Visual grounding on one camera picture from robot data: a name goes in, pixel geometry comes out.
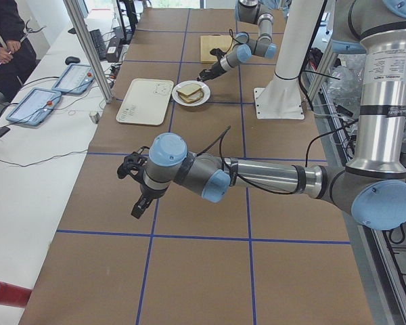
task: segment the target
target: person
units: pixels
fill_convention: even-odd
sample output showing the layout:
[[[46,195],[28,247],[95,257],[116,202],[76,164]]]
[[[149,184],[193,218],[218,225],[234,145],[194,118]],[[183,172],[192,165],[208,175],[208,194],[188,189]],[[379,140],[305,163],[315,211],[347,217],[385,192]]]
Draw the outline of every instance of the person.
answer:
[[[0,92],[11,102],[36,67],[36,52],[24,36],[24,21],[14,0],[0,0]]]

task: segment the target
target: plate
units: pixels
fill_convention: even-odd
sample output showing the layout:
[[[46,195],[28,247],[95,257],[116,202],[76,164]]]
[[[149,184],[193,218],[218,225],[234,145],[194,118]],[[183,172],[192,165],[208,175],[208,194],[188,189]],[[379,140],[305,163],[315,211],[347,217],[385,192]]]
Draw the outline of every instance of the plate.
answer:
[[[197,102],[194,103],[185,103],[178,95],[177,90],[182,88],[183,86],[186,85],[191,85],[191,84],[197,84],[199,86],[201,86],[202,91],[203,91],[203,98],[201,100],[198,100]],[[178,85],[175,86],[175,88],[173,88],[173,92],[171,93],[173,99],[175,100],[176,103],[184,105],[184,106],[199,106],[203,103],[206,103],[210,97],[210,89],[208,87],[208,85],[206,83],[202,83],[200,81],[195,81],[195,80],[189,80],[189,81],[184,81],[182,83],[179,83]]]

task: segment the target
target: person's hand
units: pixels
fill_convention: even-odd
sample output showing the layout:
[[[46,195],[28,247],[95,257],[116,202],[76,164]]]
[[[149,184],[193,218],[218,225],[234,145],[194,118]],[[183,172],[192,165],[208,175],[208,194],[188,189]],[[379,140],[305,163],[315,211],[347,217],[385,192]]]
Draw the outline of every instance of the person's hand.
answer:
[[[12,54],[21,48],[21,43],[19,41],[6,41],[6,45]]]
[[[6,49],[0,47],[0,63],[7,64],[11,62],[13,58],[14,57],[11,54],[9,54]]]

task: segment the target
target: red can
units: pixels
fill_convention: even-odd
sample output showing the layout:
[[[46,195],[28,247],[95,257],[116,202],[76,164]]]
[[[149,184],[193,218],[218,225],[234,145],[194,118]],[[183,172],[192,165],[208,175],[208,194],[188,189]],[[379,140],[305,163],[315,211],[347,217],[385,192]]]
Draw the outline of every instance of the red can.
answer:
[[[31,289],[0,282],[0,305],[25,308],[31,293]]]

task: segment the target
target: black clothing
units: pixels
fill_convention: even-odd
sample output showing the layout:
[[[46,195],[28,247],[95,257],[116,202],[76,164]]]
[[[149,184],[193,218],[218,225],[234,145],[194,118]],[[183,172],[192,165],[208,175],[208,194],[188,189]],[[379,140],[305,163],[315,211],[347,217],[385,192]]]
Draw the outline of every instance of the black clothing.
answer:
[[[0,35],[6,41],[19,41],[24,36],[24,21],[14,0],[0,0]],[[0,92],[11,102],[36,67],[36,53],[26,39],[8,64],[0,65]]]

